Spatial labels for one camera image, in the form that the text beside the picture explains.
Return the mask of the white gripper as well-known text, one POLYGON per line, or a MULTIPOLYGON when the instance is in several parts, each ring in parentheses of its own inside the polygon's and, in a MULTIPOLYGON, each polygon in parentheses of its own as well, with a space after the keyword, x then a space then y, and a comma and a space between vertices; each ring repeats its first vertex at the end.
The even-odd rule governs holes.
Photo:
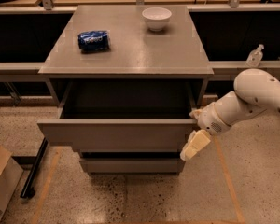
POLYGON ((220 135, 231 126, 226 124, 217 113, 214 105, 192 110, 189 115, 197 120, 199 131, 193 131, 187 143, 183 146, 180 158, 188 161, 211 142, 211 135, 220 135))

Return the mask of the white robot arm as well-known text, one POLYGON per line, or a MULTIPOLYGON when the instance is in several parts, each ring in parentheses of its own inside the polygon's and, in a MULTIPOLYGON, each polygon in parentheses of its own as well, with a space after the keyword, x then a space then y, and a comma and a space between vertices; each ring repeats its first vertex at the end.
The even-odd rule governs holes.
POLYGON ((211 137, 228 131, 234 124, 252 119, 266 110, 280 114, 280 81, 260 69, 246 69, 233 82, 233 91, 208 106, 193 110, 199 131, 193 131, 180 158, 188 161, 205 148, 211 137))

